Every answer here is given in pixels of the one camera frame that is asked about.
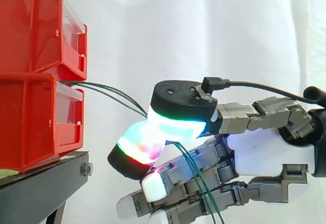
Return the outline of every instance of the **red plastic drawer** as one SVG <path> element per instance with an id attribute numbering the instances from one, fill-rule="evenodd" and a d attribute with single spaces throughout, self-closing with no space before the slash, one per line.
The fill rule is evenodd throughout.
<path id="1" fill-rule="evenodd" d="M 84 94 L 51 74 L 0 74 L 0 169 L 24 172 L 83 146 Z"/>
<path id="2" fill-rule="evenodd" d="M 0 72 L 87 78 L 87 28 L 66 0 L 0 0 Z"/>

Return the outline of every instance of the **metal bolt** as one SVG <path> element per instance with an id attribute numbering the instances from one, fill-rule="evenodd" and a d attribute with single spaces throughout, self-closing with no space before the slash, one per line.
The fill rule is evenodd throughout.
<path id="1" fill-rule="evenodd" d="M 92 163 L 82 163 L 80 166 L 80 174 L 84 177 L 89 177 L 93 174 Z"/>

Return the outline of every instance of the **white backdrop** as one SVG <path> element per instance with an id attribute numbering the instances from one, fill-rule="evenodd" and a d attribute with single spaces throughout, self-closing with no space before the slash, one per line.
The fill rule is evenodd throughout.
<path id="1" fill-rule="evenodd" d="M 326 89 L 323 61 L 324 0 L 69 0 L 89 27 L 89 81 L 120 88 L 148 106 L 156 82 L 214 75 L 261 82 L 301 94 Z M 215 94 L 221 103 L 252 103 L 269 96 L 233 88 Z M 141 118 L 101 94 L 86 92 L 85 147 L 94 173 L 73 195 L 64 224 L 141 224 L 120 220 L 115 204 L 139 189 L 106 157 L 126 129 Z M 178 155 L 167 148 L 160 162 Z M 224 211 L 226 223 L 326 223 L 324 179 L 309 179 L 288 205 L 250 202 Z M 196 224 L 212 223 L 210 217 Z"/>

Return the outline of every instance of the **black shelf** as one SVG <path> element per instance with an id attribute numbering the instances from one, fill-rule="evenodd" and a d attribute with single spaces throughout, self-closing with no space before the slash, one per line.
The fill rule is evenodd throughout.
<path id="1" fill-rule="evenodd" d="M 60 223 L 66 200 L 88 180 L 83 165 L 88 152 L 38 170 L 0 179 L 0 224 Z"/>

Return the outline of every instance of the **green wire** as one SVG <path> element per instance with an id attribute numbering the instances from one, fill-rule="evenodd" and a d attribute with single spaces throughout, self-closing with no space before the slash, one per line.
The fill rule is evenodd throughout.
<path id="1" fill-rule="evenodd" d="M 192 174 L 194 176 L 194 180 L 196 181 L 196 184 L 198 185 L 199 191 L 200 191 L 200 193 L 201 193 L 201 195 L 202 195 L 202 197 L 204 199 L 204 202 L 205 202 L 205 204 L 206 204 L 206 206 L 208 208 L 209 214 L 212 216 L 212 219 L 213 219 L 214 224 L 216 224 L 216 221 L 215 221 L 215 218 L 214 218 L 214 214 L 213 214 L 213 211 L 212 211 L 212 209 L 211 209 L 211 207 L 210 207 L 210 205 L 208 203 L 206 194 L 205 194 L 204 190 L 202 189 L 202 187 L 200 186 L 200 183 L 198 182 L 198 179 L 196 177 L 196 170 L 192 167 L 191 162 L 190 162 L 190 159 L 188 158 L 188 155 L 185 152 L 183 152 L 182 148 L 180 148 L 178 145 L 175 145 L 175 146 L 183 154 L 183 156 L 184 156 L 184 158 L 185 158 L 185 160 L 186 160 L 186 162 L 187 162 L 187 164 L 188 164 L 188 166 L 189 166 L 189 168 L 190 168 L 190 170 L 191 170 L 191 172 L 192 172 Z"/>
<path id="2" fill-rule="evenodd" d="M 137 108 L 139 108 L 144 114 L 147 114 L 146 110 L 136 100 L 134 100 L 128 94 L 122 92 L 121 90 L 119 90 L 117 88 L 110 87 L 110 86 L 107 86 L 107 85 L 104 85 L 104 84 L 99 84 L 99 83 L 94 83 L 94 82 L 87 82 L 87 81 L 62 81 L 62 83 L 72 84 L 72 85 L 84 84 L 84 85 L 91 85 L 91 86 L 95 86 L 95 87 L 105 89 L 107 91 L 113 92 L 113 93 L 118 94 L 119 96 L 125 98 L 126 100 L 128 100 L 129 102 L 134 104 Z"/>
<path id="3" fill-rule="evenodd" d="M 217 204 L 216 204 L 216 202 L 215 202 L 215 200 L 214 200 L 214 198 L 213 198 L 213 196 L 212 196 L 212 194 L 211 194 L 211 191 L 210 191 L 209 188 L 207 187 L 206 182 L 205 182 L 205 180 L 204 180 L 204 177 L 203 177 L 201 171 L 199 170 L 199 168 L 197 167 L 197 165 L 196 165 L 194 159 L 192 158 L 192 156 L 190 155 L 190 153 L 187 151 L 187 149 L 186 149 L 182 144 L 175 142 L 174 145 L 178 145 L 180 148 L 182 148 L 182 149 L 186 152 L 187 156 L 188 156 L 189 159 L 190 159 L 191 164 L 192 164 L 193 167 L 196 169 L 196 172 L 197 172 L 198 176 L 199 176 L 200 179 L 202 180 L 203 185 L 204 185 L 204 187 L 205 187 L 205 189 L 206 189 L 206 192 L 207 192 L 207 194 L 208 194 L 208 196 L 209 196 L 209 199 L 210 199 L 210 201 L 212 202 L 212 205 L 213 205 L 215 211 L 216 211 L 217 214 L 219 215 L 219 218 L 220 218 L 222 224 L 225 224 L 225 223 L 224 223 L 224 220 L 223 220 L 223 218 L 222 218 L 222 216 L 221 216 L 220 210 L 219 210 L 219 208 L 218 208 L 218 206 L 217 206 Z"/>
<path id="4" fill-rule="evenodd" d="M 101 91 L 101 90 L 99 90 L 99 89 L 96 89 L 96 88 L 93 88 L 93 87 L 89 87 L 89 86 L 86 86 L 86 85 L 82 85 L 82 84 L 78 84 L 78 83 L 76 83 L 76 84 L 74 84 L 74 85 L 79 86 L 79 87 L 82 87 L 82 88 L 88 88 L 88 89 L 91 89 L 91 90 L 93 90 L 93 91 L 97 91 L 97 92 L 99 92 L 99 93 L 101 93 L 101 94 L 104 94 L 104 95 L 106 95 L 106 96 L 112 98 L 112 99 L 115 100 L 116 102 L 122 104 L 123 106 L 127 107 L 128 109 L 130 109 L 130 110 L 136 112 L 137 114 L 139 114 L 139 115 L 141 115 L 141 116 L 147 118 L 147 116 L 146 116 L 144 113 L 142 113 L 142 112 L 140 112 L 140 111 L 138 111 L 138 110 L 136 110 L 136 109 L 130 107 L 129 105 L 125 104 L 124 102 L 121 102 L 119 99 L 117 99 L 117 98 L 111 96 L 110 94 L 107 94 L 107 93 L 105 93 L 105 92 L 103 92 L 103 91 Z"/>

